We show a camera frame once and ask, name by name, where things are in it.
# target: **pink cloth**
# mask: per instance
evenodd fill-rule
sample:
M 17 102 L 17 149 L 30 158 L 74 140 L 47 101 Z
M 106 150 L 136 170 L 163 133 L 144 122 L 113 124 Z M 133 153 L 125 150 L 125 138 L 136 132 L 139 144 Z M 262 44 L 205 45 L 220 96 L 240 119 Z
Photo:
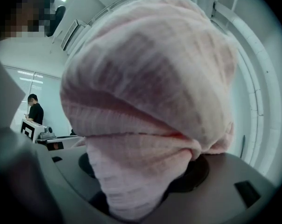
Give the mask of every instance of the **pink cloth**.
M 95 25 L 61 101 L 110 213 L 139 220 L 201 153 L 233 137 L 236 48 L 190 0 L 133 1 Z

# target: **gray device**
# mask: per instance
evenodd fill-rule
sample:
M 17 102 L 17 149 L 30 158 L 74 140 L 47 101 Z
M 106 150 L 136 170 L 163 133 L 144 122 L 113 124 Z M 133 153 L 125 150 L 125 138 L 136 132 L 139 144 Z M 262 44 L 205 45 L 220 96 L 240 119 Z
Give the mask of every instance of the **gray device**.
M 25 135 L 0 129 L 0 173 L 12 186 L 18 183 L 14 192 L 31 212 L 49 223 L 120 223 L 92 203 L 97 196 L 99 202 L 105 200 L 92 171 L 80 164 L 84 155 L 85 147 L 48 151 Z M 190 183 L 176 185 L 141 223 L 246 223 L 275 192 L 266 178 L 236 156 L 202 155 L 198 160 L 201 163 L 188 173 L 194 175 Z M 21 178 L 12 175 L 24 162 L 30 168 Z

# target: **crumpled pink fabric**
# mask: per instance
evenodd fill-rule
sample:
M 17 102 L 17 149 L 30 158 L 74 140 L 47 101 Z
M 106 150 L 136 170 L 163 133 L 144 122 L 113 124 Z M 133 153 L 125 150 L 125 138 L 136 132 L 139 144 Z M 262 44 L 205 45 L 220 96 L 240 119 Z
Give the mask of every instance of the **crumpled pink fabric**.
M 140 220 L 190 161 L 232 142 L 235 44 L 190 0 L 133 1 L 89 36 L 63 75 L 62 106 L 110 213 Z

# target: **person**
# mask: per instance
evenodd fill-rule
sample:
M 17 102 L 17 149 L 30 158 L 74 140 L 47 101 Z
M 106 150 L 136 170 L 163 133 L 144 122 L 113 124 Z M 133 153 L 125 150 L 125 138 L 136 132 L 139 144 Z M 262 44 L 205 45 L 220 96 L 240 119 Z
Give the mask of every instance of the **person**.
M 31 94 L 28 96 L 28 105 L 30 105 L 31 108 L 29 115 L 25 114 L 26 119 L 42 125 L 43 109 L 38 103 L 38 98 L 35 94 Z

